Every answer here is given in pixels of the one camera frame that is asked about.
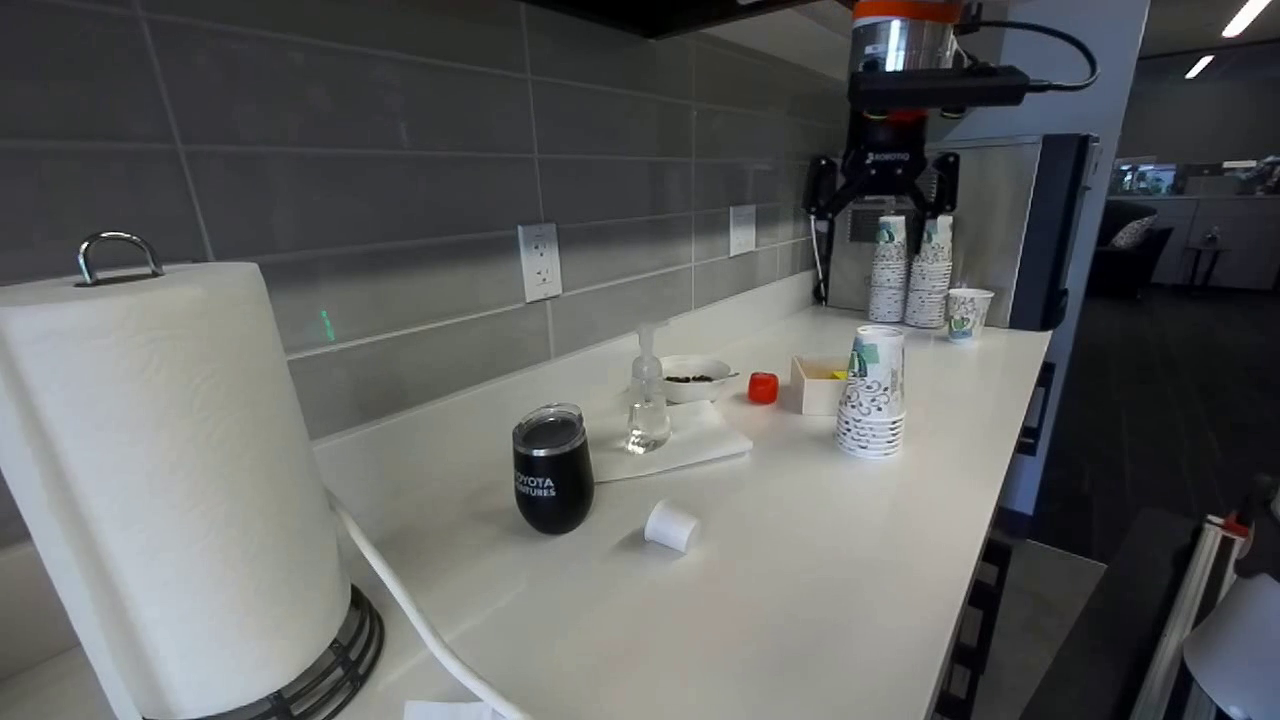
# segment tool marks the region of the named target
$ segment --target gray tile backsplash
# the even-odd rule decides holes
[[[844,122],[779,60],[521,0],[0,4],[0,102],[0,283],[92,230],[262,261],[318,437],[806,271]],[[730,204],[757,257],[723,261]],[[534,220],[562,230],[545,304]]]

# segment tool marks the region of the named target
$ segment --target paper towel roll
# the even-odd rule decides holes
[[[349,611],[266,282],[0,290],[0,470],[117,717],[296,680]]]

